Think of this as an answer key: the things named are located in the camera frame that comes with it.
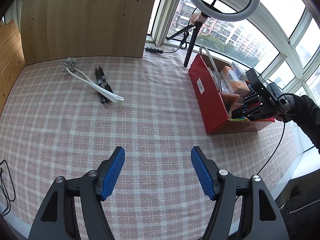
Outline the right hand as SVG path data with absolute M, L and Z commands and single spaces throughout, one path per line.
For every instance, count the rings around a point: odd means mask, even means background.
M 284 93 L 277 97 L 278 108 L 274 118 L 283 123 L 292 121 L 301 107 L 299 98 L 299 96 L 292 93 Z

